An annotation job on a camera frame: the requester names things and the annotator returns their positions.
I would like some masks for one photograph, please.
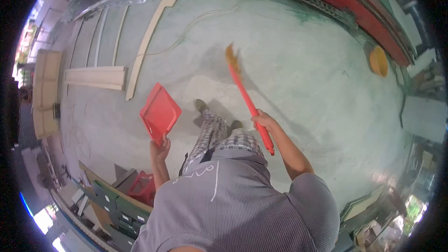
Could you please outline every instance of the wooden plank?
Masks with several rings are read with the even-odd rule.
[[[62,197],[59,195],[59,193],[55,192],[53,189],[50,190],[50,194],[52,195],[54,201],[56,202],[57,206],[59,207],[60,210],[62,210],[69,218],[70,220],[73,221],[73,223],[75,223],[75,225],[82,230],[83,233],[85,233],[89,238],[91,238],[94,242],[96,242],[100,247],[102,247],[103,249],[105,249],[108,252],[118,252],[117,250],[115,250],[114,248],[112,248],[112,246],[110,246],[109,244],[107,244],[106,242],[104,242],[102,239],[100,239],[97,235],[95,235],[95,233],[93,233],[91,230],[89,230],[89,228],[86,227],[86,225],[84,225],[68,208],[67,204],[65,203],[65,201],[62,199]]]
[[[95,87],[95,88],[107,88],[111,90],[123,91],[124,86],[119,85],[110,85],[110,84],[98,84],[98,83],[84,83],[84,82],[73,82],[73,81],[64,81],[66,85],[78,85],[78,86],[87,86],[87,87]]]
[[[369,205],[376,202],[379,199],[379,196],[381,195],[383,188],[384,188],[384,185],[376,188],[375,190],[372,191],[371,196],[368,199],[353,206],[351,208],[350,212],[345,217],[345,220],[349,220],[349,219],[355,217],[356,215],[358,215],[361,212],[363,212],[364,210],[366,210]]]
[[[92,48],[93,36],[95,36],[95,31],[96,31],[96,28],[98,27],[98,21],[99,21],[99,18],[101,17],[101,14],[103,14],[103,10],[104,9],[101,9],[98,17],[96,17],[95,28],[93,29],[92,38],[90,39],[90,43],[89,43],[89,50],[87,51],[86,67],[87,67],[87,64],[89,63],[90,48]]]
[[[108,184],[106,181],[102,180],[100,177],[98,177],[95,173],[93,173],[87,166],[85,166],[81,161],[78,161],[79,168],[82,171],[86,172],[87,179],[92,183],[95,180],[98,180],[101,182],[104,186],[106,186],[110,191],[120,195],[122,198],[126,199],[128,202],[132,203],[133,205],[137,206],[138,208],[142,209],[143,211],[152,212],[152,207],[150,207],[147,204],[144,204],[136,199],[132,199],[130,196],[127,196],[125,193],[120,192],[119,190],[112,187],[112,185]]]
[[[72,66],[73,53],[75,52],[76,41],[78,41],[78,36],[79,36],[80,31],[81,31],[83,23],[84,23],[84,20],[76,21],[75,27],[73,28],[73,32],[72,32],[72,37],[70,37],[70,40],[74,39],[74,42],[73,42],[73,49],[70,51],[69,69]]]
[[[124,90],[126,70],[124,66],[69,69],[64,72],[64,84]]]
[[[67,69],[65,72],[76,72],[76,71],[124,71],[126,67],[124,66],[101,66],[101,67],[88,67],[88,68],[72,68]]]
[[[116,52],[118,50],[118,41],[120,40],[121,29],[123,28],[123,23],[125,22],[126,14],[128,13],[129,5],[126,5],[123,16],[121,17],[120,26],[118,27],[118,34],[115,40],[115,48],[113,49],[112,66],[115,66]]]
[[[159,22],[162,13],[165,10],[165,7],[172,7],[176,0],[162,0],[155,10],[155,13],[149,22],[148,28],[146,29],[145,35],[143,36],[142,43],[138,48],[137,57],[134,62],[134,66],[132,67],[132,73],[129,80],[128,88],[126,90],[126,100],[129,100],[134,97],[135,86],[137,84],[138,73],[140,72],[140,68],[142,67],[142,62],[144,58],[144,54],[146,53],[146,49],[148,48],[149,42],[151,41],[152,34],[154,33],[155,27]]]
[[[106,17],[108,16],[109,8],[106,8],[104,12],[103,19],[101,20],[101,26],[99,27],[98,33],[98,42],[96,43],[96,52],[95,52],[95,63],[94,67],[98,66],[98,55],[99,55],[99,46],[101,44],[101,37],[103,36],[104,24],[106,23]]]

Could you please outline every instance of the shoe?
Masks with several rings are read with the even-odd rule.
[[[202,114],[202,111],[205,109],[209,109],[207,104],[202,99],[196,99],[194,102],[194,106],[196,106],[196,109]]]
[[[230,131],[236,130],[237,128],[243,128],[243,123],[238,120],[235,120],[230,125]]]

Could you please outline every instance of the wall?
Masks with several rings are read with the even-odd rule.
[[[43,28],[47,31],[51,30],[56,22],[61,18],[69,1],[68,0],[45,0],[39,14],[36,18],[36,24],[41,23]]]

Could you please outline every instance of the orange bucket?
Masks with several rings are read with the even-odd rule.
[[[380,46],[376,46],[370,52],[370,67],[378,76],[386,77],[388,74],[388,59]]]

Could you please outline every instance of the electrical cable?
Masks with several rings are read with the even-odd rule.
[[[197,16],[196,18],[194,18],[194,20],[193,20],[191,23],[189,23],[189,24],[187,25],[187,27],[186,27],[185,30],[182,32],[182,34],[179,36],[179,38],[178,38],[178,39],[177,39],[177,40],[176,40],[170,47],[166,48],[166,49],[163,50],[163,51],[157,52],[157,53],[142,53],[142,54],[139,54],[139,55],[135,56],[135,58],[133,58],[130,62],[128,62],[128,63],[125,65],[125,67],[128,67],[128,66],[129,66],[135,59],[137,59],[138,57],[141,57],[141,56],[154,56],[154,55],[157,55],[157,54],[160,54],[160,53],[165,53],[165,52],[171,50],[172,48],[177,47],[177,46],[182,42],[182,40],[184,39],[184,36],[187,34],[187,32],[190,30],[190,28],[191,28],[191,27],[192,27],[198,20],[200,20],[201,18],[203,18],[203,17],[205,17],[205,16],[207,16],[207,15],[210,15],[210,14],[215,14],[215,13],[221,13],[221,12],[226,12],[226,11],[230,11],[230,10],[235,10],[235,9],[237,9],[237,8],[238,8],[238,5],[235,5],[235,6],[233,6],[232,8],[229,8],[229,9],[219,9],[219,10],[209,11],[209,12],[206,12],[206,13],[204,13],[204,14],[201,14],[201,15]]]

